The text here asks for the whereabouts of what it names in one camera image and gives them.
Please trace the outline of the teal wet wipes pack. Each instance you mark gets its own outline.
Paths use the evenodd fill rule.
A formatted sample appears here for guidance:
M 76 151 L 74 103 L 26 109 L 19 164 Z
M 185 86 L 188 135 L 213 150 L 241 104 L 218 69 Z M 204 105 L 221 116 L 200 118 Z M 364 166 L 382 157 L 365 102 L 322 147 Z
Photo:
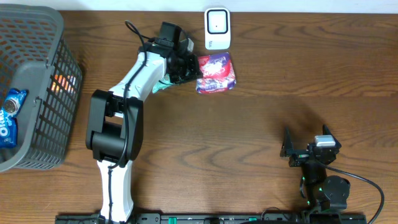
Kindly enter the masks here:
M 168 74 L 164 75 L 162 79 L 160 79 L 152 88 L 153 94 L 157 93 L 160 90 L 164 90 L 168 87 L 173 86 L 174 84 L 170 81 L 170 77 Z

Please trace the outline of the orange Kleenex tissue pack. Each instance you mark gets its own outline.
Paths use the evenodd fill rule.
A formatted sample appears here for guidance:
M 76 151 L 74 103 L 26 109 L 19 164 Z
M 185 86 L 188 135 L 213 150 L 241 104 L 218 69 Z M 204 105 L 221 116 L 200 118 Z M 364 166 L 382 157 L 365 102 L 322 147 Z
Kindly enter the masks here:
M 55 93 L 61 93 L 63 91 L 74 94 L 75 93 L 75 82 L 76 78 L 74 76 L 68 75 L 64 77 L 63 75 L 55 74 L 55 80 L 52 82 L 51 90 Z

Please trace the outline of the blue Oreo cookie pack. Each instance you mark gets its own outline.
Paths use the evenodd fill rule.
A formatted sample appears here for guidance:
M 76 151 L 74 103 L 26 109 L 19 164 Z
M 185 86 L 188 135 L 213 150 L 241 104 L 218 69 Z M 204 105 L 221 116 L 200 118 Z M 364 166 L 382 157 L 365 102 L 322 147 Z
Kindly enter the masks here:
M 27 90 L 11 88 L 1 108 L 1 148 L 17 146 L 17 121 L 21 108 L 28 95 Z

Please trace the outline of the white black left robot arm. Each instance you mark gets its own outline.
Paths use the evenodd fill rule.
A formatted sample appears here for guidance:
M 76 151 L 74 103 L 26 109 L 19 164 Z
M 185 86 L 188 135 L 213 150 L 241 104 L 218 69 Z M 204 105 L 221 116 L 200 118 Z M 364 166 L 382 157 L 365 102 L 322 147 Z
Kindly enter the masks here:
M 164 77 L 175 84 L 196 80 L 201 77 L 198 57 L 174 50 L 141 50 L 117 85 L 91 96 L 86 147 L 101 173 L 103 223 L 127 223 L 132 214 L 132 165 L 143 142 L 144 102 Z

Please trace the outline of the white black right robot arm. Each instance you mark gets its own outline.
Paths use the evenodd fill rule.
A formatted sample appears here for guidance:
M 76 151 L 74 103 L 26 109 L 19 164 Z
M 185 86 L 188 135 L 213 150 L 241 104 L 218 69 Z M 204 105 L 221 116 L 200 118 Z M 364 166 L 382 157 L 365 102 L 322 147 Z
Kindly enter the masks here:
M 308 200 L 310 207 L 318 212 L 341 212 L 347 209 L 350 182 L 338 175 L 326 173 L 326 166 L 336 159 L 340 148 L 340 142 L 326 125 L 323 125 L 323 134 L 315 136 L 306 149 L 294 148 L 289 129 L 285 128 L 280 157 L 288 157 L 290 167 L 301 168 L 300 193 Z

